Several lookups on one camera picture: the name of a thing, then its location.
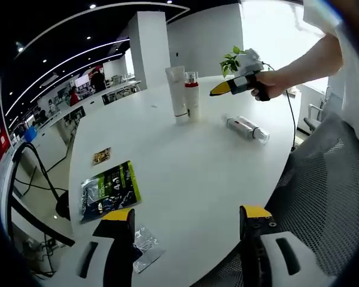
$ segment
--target black cable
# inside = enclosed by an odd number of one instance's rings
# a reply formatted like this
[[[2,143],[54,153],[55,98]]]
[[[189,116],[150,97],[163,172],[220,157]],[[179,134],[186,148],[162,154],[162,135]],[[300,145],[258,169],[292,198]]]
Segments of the black cable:
[[[45,240],[45,243],[46,243],[45,251],[46,251],[46,253],[47,253],[47,255],[48,255],[48,262],[49,262],[50,270],[51,270],[53,273],[55,273],[54,270],[53,270],[53,267],[52,267],[52,263],[50,262],[50,255],[49,255],[49,253],[48,253],[47,235],[46,235],[45,233],[44,233],[44,240]]]
[[[41,190],[52,190],[51,188],[46,188],[46,187],[39,187],[38,185],[34,185],[34,184],[27,184],[26,182],[23,182],[17,178],[14,179],[15,181],[18,181],[19,183],[21,184],[25,184],[25,185],[28,185],[29,187],[36,187],[36,188],[39,188]],[[54,188],[55,190],[62,190],[62,191],[68,191],[68,190],[64,190],[63,188],[59,188],[59,187],[55,187]]]
[[[269,66],[271,68],[271,70],[275,71],[273,67],[271,67],[271,65],[262,62],[262,64]],[[290,105],[290,111],[291,111],[291,115],[293,116],[293,124],[294,124],[294,140],[293,140],[293,147],[291,148],[291,151],[295,150],[295,137],[296,137],[296,124],[295,124],[295,118],[294,118],[294,112],[293,112],[293,108],[291,107],[291,102],[290,102],[290,96],[288,95],[288,91],[286,90],[286,95],[287,95],[287,100],[288,100],[288,104]]]

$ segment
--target human hand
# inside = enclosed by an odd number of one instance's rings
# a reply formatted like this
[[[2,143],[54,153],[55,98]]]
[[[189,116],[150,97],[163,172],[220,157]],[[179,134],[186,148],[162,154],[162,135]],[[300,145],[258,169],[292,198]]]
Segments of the human hand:
[[[260,72],[255,76],[257,77],[257,81],[266,86],[266,91],[270,99],[280,96],[287,88],[287,85],[284,83],[278,71]],[[251,91],[251,95],[255,97],[256,100],[259,100],[257,89]]]

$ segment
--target person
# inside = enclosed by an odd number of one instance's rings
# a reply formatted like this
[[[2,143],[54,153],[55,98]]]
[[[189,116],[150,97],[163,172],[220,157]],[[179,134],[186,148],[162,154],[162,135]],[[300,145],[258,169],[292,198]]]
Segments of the person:
[[[74,106],[76,103],[80,101],[76,93],[76,86],[73,86],[71,88],[71,90],[69,91],[69,95],[71,97],[71,106]]]
[[[346,34],[348,25],[350,28],[359,28],[359,1],[330,2],[342,12],[347,26],[333,21],[335,19],[332,17],[333,20],[329,19],[328,8],[323,1],[304,0],[304,21],[320,28],[325,36],[288,66],[277,71],[258,73],[257,80],[266,86],[269,97],[274,98],[287,88],[334,75],[342,68],[345,73],[342,118],[352,126],[359,139],[359,46],[354,48],[348,39],[350,36],[353,42],[359,42],[359,34]],[[251,93],[258,100],[258,90]]]
[[[55,113],[57,113],[59,111],[59,108],[56,107],[56,105],[52,102],[51,99],[48,101],[48,105],[49,105],[50,115],[54,115]]]
[[[96,93],[98,93],[99,91],[103,91],[107,88],[105,85],[105,76],[100,73],[100,70],[97,68],[92,71],[90,85],[96,90]]]

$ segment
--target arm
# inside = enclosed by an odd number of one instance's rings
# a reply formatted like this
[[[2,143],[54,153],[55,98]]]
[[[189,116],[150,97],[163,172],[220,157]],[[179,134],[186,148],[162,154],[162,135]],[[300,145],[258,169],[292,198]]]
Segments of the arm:
[[[270,98],[285,89],[335,74],[343,66],[342,52],[336,37],[327,34],[306,54],[277,71],[257,74],[258,81],[267,86]]]

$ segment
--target white pillar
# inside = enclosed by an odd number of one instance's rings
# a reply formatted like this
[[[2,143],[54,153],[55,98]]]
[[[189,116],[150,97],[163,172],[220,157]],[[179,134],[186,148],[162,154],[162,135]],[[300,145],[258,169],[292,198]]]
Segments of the white pillar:
[[[137,12],[128,25],[136,80],[142,90],[167,83],[170,67],[168,32],[164,12]]]

